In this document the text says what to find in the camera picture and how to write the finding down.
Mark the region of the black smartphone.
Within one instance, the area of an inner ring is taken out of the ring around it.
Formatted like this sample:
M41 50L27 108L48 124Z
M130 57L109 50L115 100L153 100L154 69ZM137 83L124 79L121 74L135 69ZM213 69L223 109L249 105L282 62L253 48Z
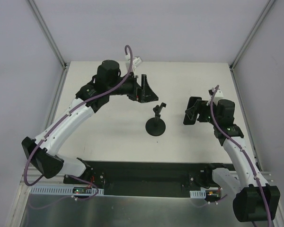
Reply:
M183 120L184 125L194 125L199 113L199 105L202 101L201 97L191 96L189 98L187 108L185 110L185 117Z

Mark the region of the black phone stand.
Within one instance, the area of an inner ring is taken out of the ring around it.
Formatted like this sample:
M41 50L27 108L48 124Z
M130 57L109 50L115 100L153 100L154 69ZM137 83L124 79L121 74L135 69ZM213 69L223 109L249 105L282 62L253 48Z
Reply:
M145 129L147 133L151 136L157 137L162 135L166 130L166 124L161 119L160 112L163 109L163 107L166 107L165 103L161 103L160 105L156 105L153 108L153 112L155 113L153 118L150 118L146 124Z

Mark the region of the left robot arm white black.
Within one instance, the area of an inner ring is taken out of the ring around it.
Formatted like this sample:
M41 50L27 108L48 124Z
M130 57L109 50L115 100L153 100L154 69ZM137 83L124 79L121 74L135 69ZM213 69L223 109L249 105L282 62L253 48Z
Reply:
M114 60L103 61L92 80L82 86L75 98L62 114L44 132L35 138L26 137L21 142L25 155L31 164L47 179L58 174L73 175L80 184L90 180L87 164L77 158L60 155L59 149L67 138L89 117L105 105L110 96L126 95L139 103L158 101L158 96L150 88L147 76L137 82L135 69L142 63L140 57L128 60L129 74L121 76L119 63Z

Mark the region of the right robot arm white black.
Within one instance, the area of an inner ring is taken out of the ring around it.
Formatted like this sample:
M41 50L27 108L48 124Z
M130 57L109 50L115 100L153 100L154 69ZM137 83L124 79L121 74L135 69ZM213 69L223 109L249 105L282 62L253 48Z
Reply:
M272 225L280 191L261 174L255 161L247 153L244 135L234 124L235 103L221 99L216 104L190 97L183 123L208 122L213 125L214 135L227 152L237 173L232 176L225 167L218 167L204 174L208 186L218 184L232 198L235 217L240 222L267 221Z

